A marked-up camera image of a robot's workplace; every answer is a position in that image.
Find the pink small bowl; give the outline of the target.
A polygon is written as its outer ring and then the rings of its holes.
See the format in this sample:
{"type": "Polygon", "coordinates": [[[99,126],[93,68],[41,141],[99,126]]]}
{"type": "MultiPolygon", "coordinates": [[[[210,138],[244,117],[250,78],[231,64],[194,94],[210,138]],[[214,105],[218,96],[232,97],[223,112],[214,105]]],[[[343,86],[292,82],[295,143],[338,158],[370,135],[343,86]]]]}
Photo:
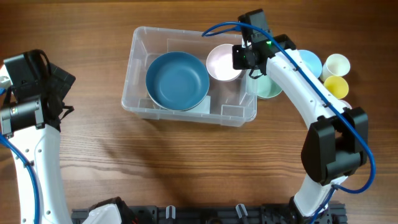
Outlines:
{"type": "Polygon", "coordinates": [[[206,68],[211,77],[222,82],[237,79],[242,70],[233,68],[233,44],[221,44],[207,56],[206,68]]]}

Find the mint green small bowl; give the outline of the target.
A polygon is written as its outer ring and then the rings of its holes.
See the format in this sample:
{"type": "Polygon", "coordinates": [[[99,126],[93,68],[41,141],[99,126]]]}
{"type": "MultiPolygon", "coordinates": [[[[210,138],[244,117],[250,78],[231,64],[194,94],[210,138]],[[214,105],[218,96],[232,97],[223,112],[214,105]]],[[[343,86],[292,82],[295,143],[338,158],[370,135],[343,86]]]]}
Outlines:
{"type": "Polygon", "coordinates": [[[245,73],[246,92],[250,95],[256,94],[259,99],[269,99],[276,97],[282,92],[281,87],[276,84],[268,75],[263,75],[260,70],[255,70],[252,76],[259,78],[253,79],[249,76],[250,70],[245,73]]]}

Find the dark blue bowl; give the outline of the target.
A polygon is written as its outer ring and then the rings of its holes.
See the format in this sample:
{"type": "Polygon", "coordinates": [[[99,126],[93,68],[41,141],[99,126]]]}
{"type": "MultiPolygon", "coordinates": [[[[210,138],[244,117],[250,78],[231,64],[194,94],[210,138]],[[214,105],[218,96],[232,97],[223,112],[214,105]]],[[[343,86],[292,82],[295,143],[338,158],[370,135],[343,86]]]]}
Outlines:
{"type": "Polygon", "coordinates": [[[210,89],[205,65],[192,54],[169,52],[157,57],[146,73],[146,89],[151,95],[194,95],[203,97],[210,89]]]}

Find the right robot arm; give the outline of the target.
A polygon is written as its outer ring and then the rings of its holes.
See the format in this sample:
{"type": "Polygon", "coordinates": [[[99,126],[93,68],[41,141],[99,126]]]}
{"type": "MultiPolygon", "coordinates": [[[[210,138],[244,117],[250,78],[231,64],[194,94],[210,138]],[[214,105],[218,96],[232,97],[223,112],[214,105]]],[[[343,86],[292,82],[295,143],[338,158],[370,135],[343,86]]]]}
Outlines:
{"type": "Polygon", "coordinates": [[[328,202],[337,190],[353,193],[342,183],[374,159],[367,146],[368,116],[362,108],[348,108],[333,96],[303,62],[294,43],[285,35],[273,41],[260,37],[249,46],[234,45],[233,67],[258,70],[288,96],[307,125],[301,152],[306,171],[300,190],[290,199],[291,223],[315,223],[326,216],[328,202]]]}

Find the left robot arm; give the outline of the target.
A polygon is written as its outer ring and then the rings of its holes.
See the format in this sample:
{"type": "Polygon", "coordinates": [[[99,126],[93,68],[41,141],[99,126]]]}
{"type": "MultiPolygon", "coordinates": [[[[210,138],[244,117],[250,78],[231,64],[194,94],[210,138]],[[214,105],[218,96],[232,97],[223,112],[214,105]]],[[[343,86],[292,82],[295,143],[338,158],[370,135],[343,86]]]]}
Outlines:
{"type": "Polygon", "coordinates": [[[22,223],[71,223],[60,172],[63,102],[75,77],[52,63],[10,58],[1,143],[14,156],[22,223]]]}

